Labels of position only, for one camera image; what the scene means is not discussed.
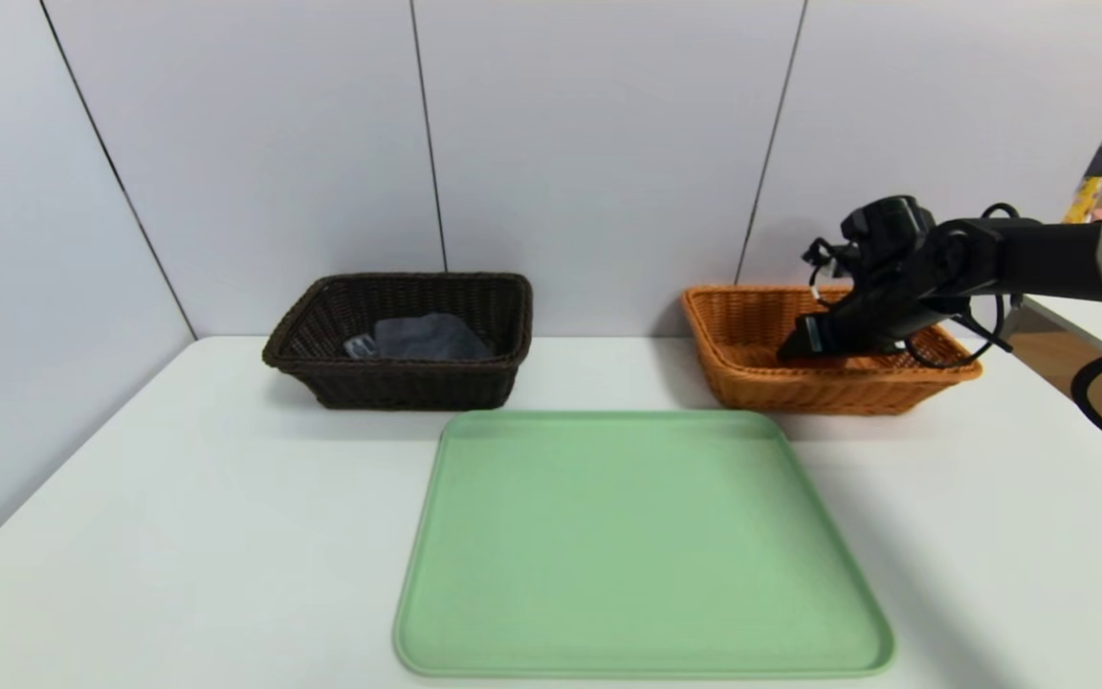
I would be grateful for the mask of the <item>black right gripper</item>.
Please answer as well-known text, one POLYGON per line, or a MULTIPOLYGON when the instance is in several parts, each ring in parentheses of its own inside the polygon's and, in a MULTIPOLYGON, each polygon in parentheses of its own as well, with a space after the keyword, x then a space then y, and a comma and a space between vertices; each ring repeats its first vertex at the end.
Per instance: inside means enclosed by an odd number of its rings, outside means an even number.
POLYGON ((903 289, 852 289, 823 311, 799 317, 777 357, 882 356, 909 337, 909 293, 903 289))

